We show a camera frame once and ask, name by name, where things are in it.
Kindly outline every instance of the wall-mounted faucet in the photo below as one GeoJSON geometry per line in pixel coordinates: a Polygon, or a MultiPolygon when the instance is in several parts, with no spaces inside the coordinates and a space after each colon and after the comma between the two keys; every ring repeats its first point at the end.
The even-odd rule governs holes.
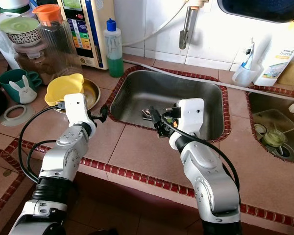
{"type": "Polygon", "coordinates": [[[186,42],[188,39],[188,32],[191,31],[190,29],[190,18],[191,15],[197,14],[197,11],[199,8],[203,7],[205,2],[209,2],[209,0],[189,0],[187,1],[187,11],[184,21],[184,27],[183,30],[180,31],[180,41],[179,41],[179,47],[180,49],[184,50],[186,48],[186,42]]]}

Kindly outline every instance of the patterned bowl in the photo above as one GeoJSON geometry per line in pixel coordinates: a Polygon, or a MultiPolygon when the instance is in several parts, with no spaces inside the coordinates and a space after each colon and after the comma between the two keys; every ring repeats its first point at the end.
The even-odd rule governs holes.
{"type": "Polygon", "coordinates": [[[28,17],[13,17],[0,23],[0,31],[5,32],[11,42],[23,47],[30,47],[40,42],[38,20],[28,17]]]}
{"type": "Polygon", "coordinates": [[[28,33],[10,34],[7,33],[11,42],[19,44],[24,47],[31,47],[40,42],[41,37],[38,33],[38,29],[35,29],[28,33]]]}

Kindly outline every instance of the green liquid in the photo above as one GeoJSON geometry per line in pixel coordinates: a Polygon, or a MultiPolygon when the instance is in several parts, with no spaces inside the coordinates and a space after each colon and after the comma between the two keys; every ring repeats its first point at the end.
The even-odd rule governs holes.
{"type": "Polygon", "coordinates": [[[111,77],[121,77],[124,72],[122,57],[117,60],[111,60],[107,57],[109,74],[111,77]]]}

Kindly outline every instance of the black cable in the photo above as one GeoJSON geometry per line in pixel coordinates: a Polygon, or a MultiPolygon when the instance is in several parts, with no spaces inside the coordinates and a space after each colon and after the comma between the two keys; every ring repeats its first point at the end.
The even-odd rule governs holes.
{"type": "Polygon", "coordinates": [[[220,154],[220,156],[226,161],[226,163],[229,165],[232,173],[233,173],[233,176],[234,176],[234,183],[237,187],[237,190],[240,191],[240,180],[239,180],[239,176],[235,170],[235,167],[234,165],[231,163],[230,159],[228,159],[228,157],[221,151],[219,150],[217,147],[215,147],[213,144],[210,144],[209,142],[205,141],[205,140],[202,140],[200,138],[197,138],[195,136],[191,136],[187,133],[185,133],[184,131],[181,131],[177,128],[175,128],[174,126],[171,126],[170,123],[168,123],[167,119],[165,118],[165,114],[162,114],[161,115],[161,120],[169,127],[171,128],[172,130],[176,131],[177,133],[183,135],[183,136],[186,136],[188,137],[189,139],[193,140],[193,141],[197,141],[199,143],[202,143],[210,148],[212,148],[213,150],[215,150],[217,153],[220,154]]]}
{"type": "Polygon", "coordinates": [[[30,152],[28,153],[28,156],[27,156],[27,161],[26,161],[26,167],[27,167],[27,170],[33,174],[35,176],[35,178],[38,180],[38,176],[32,171],[31,167],[30,167],[30,158],[31,158],[31,155],[33,154],[33,152],[35,151],[35,148],[37,148],[38,146],[44,144],[44,143],[54,143],[56,142],[56,140],[50,140],[50,141],[41,141],[39,143],[36,143],[34,144],[34,146],[31,148],[30,152]]]}
{"type": "Polygon", "coordinates": [[[43,109],[42,111],[38,112],[37,114],[35,114],[30,120],[28,120],[28,122],[25,124],[25,126],[23,127],[21,133],[20,133],[20,137],[19,137],[19,143],[18,143],[18,154],[19,154],[19,162],[20,162],[20,166],[22,171],[24,172],[24,174],[31,179],[32,181],[34,181],[35,183],[38,182],[38,178],[35,177],[35,175],[33,175],[31,172],[29,172],[24,164],[23,164],[23,160],[22,160],[22,138],[23,138],[23,134],[25,132],[25,129],[28,127],[28,125],[35,119],[37,118],[40,114],[44,113],[45,111],[48,111],[50,109],[54,109],[57,108],[57,106],[52,106],[52,107],[48,107],[46,109],[43,109]]]}

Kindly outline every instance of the sink drain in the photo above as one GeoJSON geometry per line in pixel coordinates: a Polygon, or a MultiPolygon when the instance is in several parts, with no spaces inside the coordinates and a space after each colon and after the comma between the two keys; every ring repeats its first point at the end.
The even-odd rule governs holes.
{"type": "Polygon", "coordinates": [[[281,148],[283,153],[281,153],[280,149],[277,148],[273,151],[275,156],[288,160],[294,160],[294,150],[289,145],[283,144],[281,148]]]}

